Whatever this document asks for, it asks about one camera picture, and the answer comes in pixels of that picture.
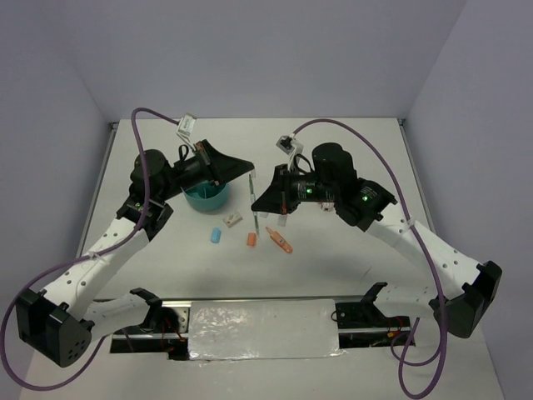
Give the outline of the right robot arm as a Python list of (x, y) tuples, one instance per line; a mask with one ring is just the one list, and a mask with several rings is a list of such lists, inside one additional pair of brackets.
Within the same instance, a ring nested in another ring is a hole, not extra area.
[(327, 142), (311, 153), (313, 170), (275, 167), (270, 186), (252, 211), (288, 215), (300, 203), (332, 203), (351, 227), (382, 240), (424, 273), (438, 277), (441, 289), (402, 289), (377, 282), (365, 293), (363, 319), (372, 326), (389, 317), (434, 318), (458, 338), (469, 338), (496, 297), (502, 270), (460, 253), (414, 219), (377, 182), (358, 177), (351, 154)]

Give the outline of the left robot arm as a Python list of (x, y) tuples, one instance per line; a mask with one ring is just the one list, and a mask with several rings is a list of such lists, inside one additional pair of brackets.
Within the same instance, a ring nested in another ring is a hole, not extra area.
[(130, 175), (128, 198), (81, 261), (41, 291), (26, 289), (17, 297), (20, 338), (66, 368), (91, 342), (119, 329), (158, 330), (171, 310), (148, 290), (134, 288), (106, 302), (96, 296), (166, 225), (173, 213), (167, 200), (199, 183), (219, 187), (253, 168), (252, 162), (218, 152), (206, 140), (197, 143), (190, 158), (175, 163), (155, 149), (140, 154)]

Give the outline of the orange highlighter marker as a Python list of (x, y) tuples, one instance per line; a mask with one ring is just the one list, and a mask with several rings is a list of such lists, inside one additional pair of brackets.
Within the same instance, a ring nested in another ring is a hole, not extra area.
[(281, 226), (281, 227), (285, 227), (286, 226), (286, 220), (287, 220), (287, 215), (281, 215), (278, 218), (278, 225)]

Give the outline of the teal round organizer container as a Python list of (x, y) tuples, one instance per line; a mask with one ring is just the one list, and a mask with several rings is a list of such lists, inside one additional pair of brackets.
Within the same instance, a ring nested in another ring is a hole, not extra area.
[(197, 212), (210, 213), (224, 207), (230, 197), (229, 184), (212, 186), (208, 182), (201, 182), (184, 192), (189, 206)]

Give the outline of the orange utility cutter pen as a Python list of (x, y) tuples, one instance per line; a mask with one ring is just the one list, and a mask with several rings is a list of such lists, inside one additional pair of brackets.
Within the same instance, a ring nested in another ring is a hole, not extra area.
[(292, 246), (278, 231), (269, 227), (266, 227), (266, 231), (268, 232), (270, 239), (285, 253), (291, 254), (293, 252)]

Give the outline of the white eraser box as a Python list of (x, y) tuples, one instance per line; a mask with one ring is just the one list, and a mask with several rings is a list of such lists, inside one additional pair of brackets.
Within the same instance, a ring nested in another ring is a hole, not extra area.
[(228, 228), (235, 226), (242, 220), (242, 215), (239, 212), (232, 212), (223, 218), (223, 222)]

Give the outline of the orange marker cap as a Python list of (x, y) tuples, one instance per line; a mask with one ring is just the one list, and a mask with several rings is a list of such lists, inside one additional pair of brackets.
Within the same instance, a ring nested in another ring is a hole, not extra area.
[(257, 234), (255, 232), (250, 232), (247, 234), (247, 246), (255, 247), (257, 245)]

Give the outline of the blue marker cap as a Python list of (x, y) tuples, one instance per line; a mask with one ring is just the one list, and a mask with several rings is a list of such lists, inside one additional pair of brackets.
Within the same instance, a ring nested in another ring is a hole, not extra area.
[(222, 230), (219, 227), (215, 227), (212, 229), (212, 233), (210, 236), (210, 242), (214, 244), (218, 244), (221, 241), (222, 237)]

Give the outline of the silver foil cover plate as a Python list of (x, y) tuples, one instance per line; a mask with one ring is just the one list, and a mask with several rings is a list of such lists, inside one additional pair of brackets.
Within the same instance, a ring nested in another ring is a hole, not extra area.
[(195, 302), (192, 360), (329, 358), (342, 354), (330, 299)]

